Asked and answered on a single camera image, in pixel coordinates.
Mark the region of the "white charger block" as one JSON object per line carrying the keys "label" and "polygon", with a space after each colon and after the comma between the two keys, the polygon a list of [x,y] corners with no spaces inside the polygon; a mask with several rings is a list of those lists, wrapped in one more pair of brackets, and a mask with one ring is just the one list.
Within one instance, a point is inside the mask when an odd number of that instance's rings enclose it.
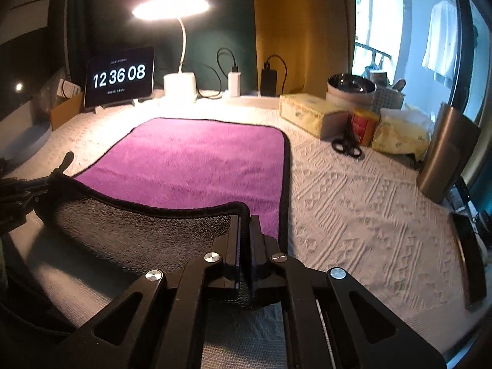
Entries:
{"label": "white charger block", "polygon": [[241,95],[241,72],[237,66],[233,66],[228,73],[228,92],[230,97]]}

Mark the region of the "black power bank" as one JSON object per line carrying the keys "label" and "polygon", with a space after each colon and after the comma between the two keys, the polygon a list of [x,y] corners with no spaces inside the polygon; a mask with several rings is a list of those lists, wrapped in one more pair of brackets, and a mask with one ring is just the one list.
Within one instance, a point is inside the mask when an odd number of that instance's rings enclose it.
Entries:
{"label": "black power bank", "polygon": [[266,61],[261,71],[260,94],[263,97],[275,97],[277,80],[278,71],[271,68],[269,61]]}

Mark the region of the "orange yellow can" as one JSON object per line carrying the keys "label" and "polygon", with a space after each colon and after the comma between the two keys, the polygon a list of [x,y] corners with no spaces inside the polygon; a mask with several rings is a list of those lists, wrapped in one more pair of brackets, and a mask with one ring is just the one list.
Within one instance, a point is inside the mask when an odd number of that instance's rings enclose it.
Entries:
{"label": "orange yellow can", "polygon": [[375,129],[379,123],[380,116],[364,109],[355,109],[351,116],[351,128],[355,141],[368,147],[375,134]]}

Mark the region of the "tablet showing clock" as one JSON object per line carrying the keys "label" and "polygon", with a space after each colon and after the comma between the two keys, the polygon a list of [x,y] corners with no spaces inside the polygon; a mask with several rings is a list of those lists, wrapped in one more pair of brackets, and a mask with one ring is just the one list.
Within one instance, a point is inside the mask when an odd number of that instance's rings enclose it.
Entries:
{"label": "tablet showing clock", "polygon": [[83,107],[91,111],[153,94],[154,47],[130,48],[88,61]]}

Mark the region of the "black smartphone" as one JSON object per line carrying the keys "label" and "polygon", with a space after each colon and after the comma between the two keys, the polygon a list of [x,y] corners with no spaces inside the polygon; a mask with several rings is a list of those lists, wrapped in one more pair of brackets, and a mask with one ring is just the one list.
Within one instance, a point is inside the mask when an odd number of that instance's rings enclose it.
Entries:
{"label": "black smartphone", "polygon": [[487,296],[485,266],[470,219],[455,212],[450,214],[454,238],[459,249],[465,301],[473,306]]}

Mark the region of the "purple and grey towel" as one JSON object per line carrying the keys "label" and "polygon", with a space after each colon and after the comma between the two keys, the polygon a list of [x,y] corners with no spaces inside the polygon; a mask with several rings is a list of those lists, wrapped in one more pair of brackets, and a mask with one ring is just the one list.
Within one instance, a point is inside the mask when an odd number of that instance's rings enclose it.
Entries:
{"label": "purple and grey towel", "polygon": [[208,252],[230,216],[259,217],[287,244],[290,142],[278,128],[157,118],[74,177],[55,171],[36,214],[115,267],[175,272]]}

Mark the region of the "steel bowl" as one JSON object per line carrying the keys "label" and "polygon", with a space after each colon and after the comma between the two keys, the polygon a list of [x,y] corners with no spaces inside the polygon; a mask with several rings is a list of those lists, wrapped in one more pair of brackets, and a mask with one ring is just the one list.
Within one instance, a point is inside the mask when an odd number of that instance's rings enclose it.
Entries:
{"label": "steel bowl", "polygon": [[371,105],[377,86],[364,77],[351,73],[341,73],[327,81],[328,93],[345,101],[360,105]]}

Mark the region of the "yellow soft tissue pack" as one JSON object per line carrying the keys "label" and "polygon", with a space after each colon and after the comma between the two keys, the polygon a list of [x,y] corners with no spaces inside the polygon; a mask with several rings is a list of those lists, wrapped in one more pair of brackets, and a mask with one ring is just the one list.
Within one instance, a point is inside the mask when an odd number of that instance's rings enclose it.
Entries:
{"label": "yellow soft tissue pack", "polygon": [[413,154],[422,161],[430,145],[434,123],[418,109],[380,109],[371,148],[390,155]]}

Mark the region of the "white textured table cloth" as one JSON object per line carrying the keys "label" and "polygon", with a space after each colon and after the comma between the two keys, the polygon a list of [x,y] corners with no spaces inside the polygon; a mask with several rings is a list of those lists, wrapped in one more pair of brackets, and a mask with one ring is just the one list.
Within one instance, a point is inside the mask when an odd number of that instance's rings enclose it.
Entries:
{"label": "white textured table cloth", "polygon": [[[459,248],[449,210],[418,190],[417,172],[366,150],[363,162],[333,152],[322,142],[258,102],[172,104],[166,98],[79,114],[13,176],[46,176],[67,151],[75,153],[68,175],[86,169],[141,123],[155,117],[213,119],[269,125],[291,145],[292,183],[288,250],[309,268],[341,267],[362,283],[426,342],[448,356],[484,321],[488,296],[465,307]],[[122,273],[90,261],[74,245],[50,233],[34,212],[7,236],[33,275],[34,285],[70,324],[81,326],[129,284]],[[205,337],[202,368],[286,368],[278,305],[214,318]]]}

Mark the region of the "steel tumbler cup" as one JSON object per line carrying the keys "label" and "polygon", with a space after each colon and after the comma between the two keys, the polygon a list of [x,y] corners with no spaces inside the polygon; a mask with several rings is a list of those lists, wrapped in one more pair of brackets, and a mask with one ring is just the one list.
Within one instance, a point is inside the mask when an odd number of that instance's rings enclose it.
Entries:
{"label": "steel tumbler cup", "polygon": [[456,108],[442,103],[434,132],[416,179],[417,188],[441,203],[469,161],[481,129]]}

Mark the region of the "black scissors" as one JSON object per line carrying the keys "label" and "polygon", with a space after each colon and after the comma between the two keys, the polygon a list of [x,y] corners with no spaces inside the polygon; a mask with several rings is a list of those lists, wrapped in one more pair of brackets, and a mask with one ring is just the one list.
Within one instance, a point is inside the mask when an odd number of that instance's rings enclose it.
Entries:
{"label": "black scissors", "polygon": [[364,152],[355,140],[352,132],[351,118],[351,116],[348,116],[343,133],[331,142],[331,147],[338,154],[361,161],[364,159]]}

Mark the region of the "yellow tissue box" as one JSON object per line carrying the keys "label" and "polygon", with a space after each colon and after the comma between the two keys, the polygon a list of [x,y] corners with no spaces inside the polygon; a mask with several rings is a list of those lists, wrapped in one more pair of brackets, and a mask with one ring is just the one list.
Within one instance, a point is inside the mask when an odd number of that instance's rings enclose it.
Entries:
{"label": "yellow tissue box", "polygon": [[343,133],[349,121],[349,111],[306,93],[280,95],[279,115],[321,140]]}

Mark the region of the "brown cardboard box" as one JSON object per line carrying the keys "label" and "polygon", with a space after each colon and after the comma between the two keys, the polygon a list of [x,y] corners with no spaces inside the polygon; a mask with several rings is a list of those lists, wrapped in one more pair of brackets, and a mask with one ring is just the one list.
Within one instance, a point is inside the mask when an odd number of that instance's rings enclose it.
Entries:
{"label": "brown cardboard box", "polygon": [[80,114],[83,107],[83,98],[84,93],[80,92],[50,111],[49,118],[53,131],[61,128],[64,123]]}

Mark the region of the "white desk lamp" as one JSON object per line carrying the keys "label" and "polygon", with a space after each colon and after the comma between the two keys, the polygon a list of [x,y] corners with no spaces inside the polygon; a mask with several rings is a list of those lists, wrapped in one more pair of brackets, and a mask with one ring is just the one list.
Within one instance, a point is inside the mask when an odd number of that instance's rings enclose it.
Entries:
{"label": "white desk lamp", "polygon": [[187,32],[184,19],[209,10],[207,0],[147,0],[138,4],[132,14],[143,22],[163,24],[160,32],[158,61],[165,65],[163,89],[166,100],[176,104],[192,104],[198,87],[194,72],[184,69]]}

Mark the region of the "blue plate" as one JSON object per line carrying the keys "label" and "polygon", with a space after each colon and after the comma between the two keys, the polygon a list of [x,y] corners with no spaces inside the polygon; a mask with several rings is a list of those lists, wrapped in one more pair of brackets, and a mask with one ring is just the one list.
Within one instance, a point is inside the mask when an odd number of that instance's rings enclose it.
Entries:
{"label": "blue plate", "polygon": [[50,122],[41,122],[31,126],[1,150],[1,158],[6,162],[8,168],[20,166],[48,142],[51,132]]}

